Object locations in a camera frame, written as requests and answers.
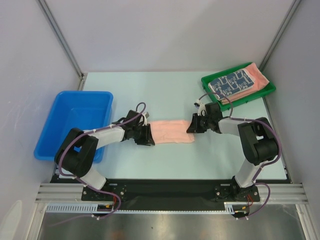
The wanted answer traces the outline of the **small pink cloth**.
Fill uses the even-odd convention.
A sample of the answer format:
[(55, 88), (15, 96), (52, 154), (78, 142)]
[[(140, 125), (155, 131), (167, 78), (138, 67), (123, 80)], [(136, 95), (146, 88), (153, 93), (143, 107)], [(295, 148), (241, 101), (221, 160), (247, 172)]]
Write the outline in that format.
[(191, 122), (187, 120), (158, 120), (150, 122), (151, 135), (156, 145), (190, 144), (195, 141), (193, 133), (187, 133)]

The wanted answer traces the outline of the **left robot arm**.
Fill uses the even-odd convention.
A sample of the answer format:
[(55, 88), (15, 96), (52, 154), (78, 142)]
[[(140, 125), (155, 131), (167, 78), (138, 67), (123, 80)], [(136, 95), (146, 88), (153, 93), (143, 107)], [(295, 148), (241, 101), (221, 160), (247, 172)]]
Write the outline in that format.
[(54, 161), (60, 169), (68, 171), (68, 177), (80, 179), (93, 187), (92, 194), (99, 200), (110, 195), (107, 179), (93, 167), (96, 151), (113, 143), (134, 140), (137, 145), (154, 146), (151, 125), (147, 123), (149, 114), (130, 110), (109, 126), (92, 130), (72, 128), (57, 153)]

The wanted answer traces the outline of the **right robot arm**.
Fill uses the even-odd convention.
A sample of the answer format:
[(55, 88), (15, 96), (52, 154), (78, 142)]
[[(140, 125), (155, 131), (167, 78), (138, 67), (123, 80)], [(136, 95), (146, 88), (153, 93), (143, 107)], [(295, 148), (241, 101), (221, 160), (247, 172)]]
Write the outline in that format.
[(240, 138), (244, 162), (230, 184), (230, 195), (236, 201), (248, 196), (258, 175), (266, 165), (280, 158), (281, 144), (265, 117), (257, 119), (224, 117), (218, 103), (194, 103), (197, 112), (192, 115), (188, 134), (202, 134), (211, 130)]

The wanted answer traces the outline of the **pink towel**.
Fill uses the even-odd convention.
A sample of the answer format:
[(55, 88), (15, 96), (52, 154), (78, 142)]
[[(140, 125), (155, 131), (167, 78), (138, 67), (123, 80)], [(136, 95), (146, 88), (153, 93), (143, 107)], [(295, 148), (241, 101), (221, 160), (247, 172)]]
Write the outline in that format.
[(252, 94), (256, 94), (260, 90), (263, 90), (270, 83), (270, 81), (261, 73), (261, 71), (258, 69), (257, 65), (254, 62), (237, 70), (240, 69), (247, 70), (255, 78), (255, 83), (251, 89), (237, 93), (228, 98), (231, 102), (235, 102), (243, 98), (249, 97)]

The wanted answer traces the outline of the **patterned blue white towel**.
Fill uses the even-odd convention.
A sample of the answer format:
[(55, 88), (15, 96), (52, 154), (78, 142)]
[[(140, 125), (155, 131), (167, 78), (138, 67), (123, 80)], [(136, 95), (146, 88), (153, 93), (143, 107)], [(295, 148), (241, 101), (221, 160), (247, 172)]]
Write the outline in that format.
[(244, 68), (227, 75), (215, 78), (208, 83), (209, 89), (221, 101), (227, 97), (249, 90), (256, 79)]

